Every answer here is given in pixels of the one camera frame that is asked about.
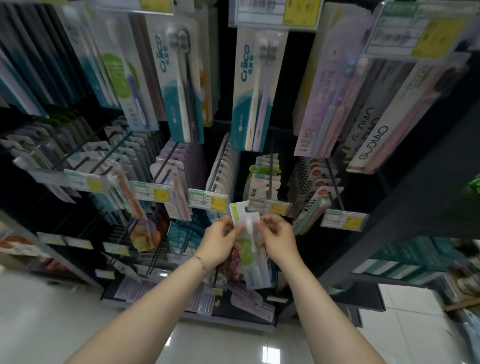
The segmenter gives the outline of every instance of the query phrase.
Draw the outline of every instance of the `hand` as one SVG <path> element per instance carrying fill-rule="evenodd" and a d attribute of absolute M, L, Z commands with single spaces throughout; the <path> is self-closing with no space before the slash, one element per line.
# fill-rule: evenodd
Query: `hand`
<path fill-rule="evenodd" d="M 268 256 L 281 268 L 289 262 L 302 262 L 292 226 L 279 215 L 264 215 L 257 221 Z"/>
<path fill-rule="evenodd" d="M 223 215 L 205 230 L 195 255 L 203 259 L 209 271 L 214 269 L 227 259 L 242 230 L 242 226 L 233 228 L 232 218 Z"/>

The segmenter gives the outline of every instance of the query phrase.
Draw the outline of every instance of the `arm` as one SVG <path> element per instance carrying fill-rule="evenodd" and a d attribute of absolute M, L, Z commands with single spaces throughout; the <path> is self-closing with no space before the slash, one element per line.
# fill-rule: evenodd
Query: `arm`
<path fill-rule="evenodd" d="M 268 255 L 278 264 L 292 290 L 315 363 L 385 364 L 306 267 L 292 226 L 278 215 L 267 215 L 258 227 Z"/>
<path fill-rule="evenodd" d="M 230 254 L 240 229 L 224 215 L 206 231 L 195 256 L 96 333 L 66 364 L 155 363 L 193 292 Z"/>

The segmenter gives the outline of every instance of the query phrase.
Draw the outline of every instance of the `forearm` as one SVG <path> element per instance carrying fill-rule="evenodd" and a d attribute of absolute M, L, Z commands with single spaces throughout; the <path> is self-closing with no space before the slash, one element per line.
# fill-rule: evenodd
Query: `forearm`
<path fill-rule="evenodd" d="M 96 333 L 67 363 L 155 363 L 204 277 L 200 262 L 190 258 Z"/>
<path fill-rule="evenodd" d="M 316 363 L 385 364 L 301 261 L 281 267 Z"/>

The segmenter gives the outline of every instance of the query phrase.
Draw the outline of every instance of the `tiled floor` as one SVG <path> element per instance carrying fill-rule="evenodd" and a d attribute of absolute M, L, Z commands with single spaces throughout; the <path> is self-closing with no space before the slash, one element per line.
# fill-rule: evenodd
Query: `tiled floor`
<path fill-rule="evenodd" d="M 433 293 L 396 289 L 381 287 L 386 312 L 361 311 L 361 333 L 388 364 L 470 364 L 452 337 L 450 323 L 431 307 Z M 0 363 L 65 361 L 119 313 L 104 307 L 98 297 L 96 291 L 72 292 L 1 274 Z M 281 324 L 273 334 L 265 334 L 182 321 L 157 363 L 310 364 L 313 359 L 299 325 Z"/>

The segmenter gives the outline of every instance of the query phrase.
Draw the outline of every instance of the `bracelet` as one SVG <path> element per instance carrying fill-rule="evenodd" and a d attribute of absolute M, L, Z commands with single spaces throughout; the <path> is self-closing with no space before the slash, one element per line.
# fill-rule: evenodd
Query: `bracelet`
<path fill-rule="evenodd" d="M 205 274 L 207 274 L 207 272 L 208 272 L 208 269 L 207 269 L 207 266 L 205 265 L 205 262 L 204 262 L 204 260 L 203 260 L 203 259 L 201 259 L 199 256 L 196 256 L 196 255 L 195 255 L 195 258 L 197 258 L 197 259 L 198 259 L 198 261 L 199 261 L 199 262 L 200 262 L 200 264 L 202 265 L 202 270 L 204 270 L 204 271 L 205 271 Z"/>

